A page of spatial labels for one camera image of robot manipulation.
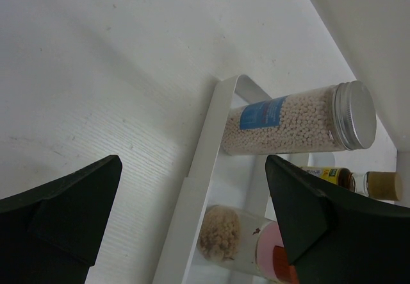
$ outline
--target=small bottle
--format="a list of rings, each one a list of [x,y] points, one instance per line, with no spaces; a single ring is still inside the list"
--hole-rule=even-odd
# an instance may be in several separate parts
[[[275,221],[222,205],[205,214],[198,238],[198,248],[205,259],[271,281],[282,277],[276,274],[277,246],[283,247],[283,241]]]
[[[301,167],[301,169],[347,190],[356,189],[354,173],[345,167]]]
[[[356,181],[356,192],[372,199],[400,201],[403,195],[403,184],[396,172],[353,173]]]
[[[304,171],[372,199],[399,201],[403,185],[396,172],[354,173],[344,167],[301,167]]]

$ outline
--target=silver metal lid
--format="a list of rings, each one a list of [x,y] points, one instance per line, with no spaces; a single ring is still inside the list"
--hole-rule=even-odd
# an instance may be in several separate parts
[[[346,149],[366,149],[376,136],[376,111],[370,92],[360,81],[342,83],[334,93],[336,132]]]

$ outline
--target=orange cap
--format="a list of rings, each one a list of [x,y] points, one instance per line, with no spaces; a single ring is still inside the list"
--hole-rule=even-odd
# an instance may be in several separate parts
[[[296,269],[289,265],[284,247],[274,247],[274,271],[279,280],[299,284]]]

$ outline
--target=pink lid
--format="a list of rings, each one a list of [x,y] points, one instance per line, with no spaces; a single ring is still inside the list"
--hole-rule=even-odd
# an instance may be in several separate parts
[[[275,246],[283,247],[283,241],[277,222],[272,222],[260,233],[256,247],[256,263],[261,274],[270,280],[277,279],[273,256]]]

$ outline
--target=white wooden surface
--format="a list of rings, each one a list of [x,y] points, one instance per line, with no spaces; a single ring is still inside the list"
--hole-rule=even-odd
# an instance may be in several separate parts
[[[354,79],[309,0],[0,0],[0,196],[108,154],[124,170],[87,283],[151,283],[215,82]],[[394,170],[379,125],[356,167]]]

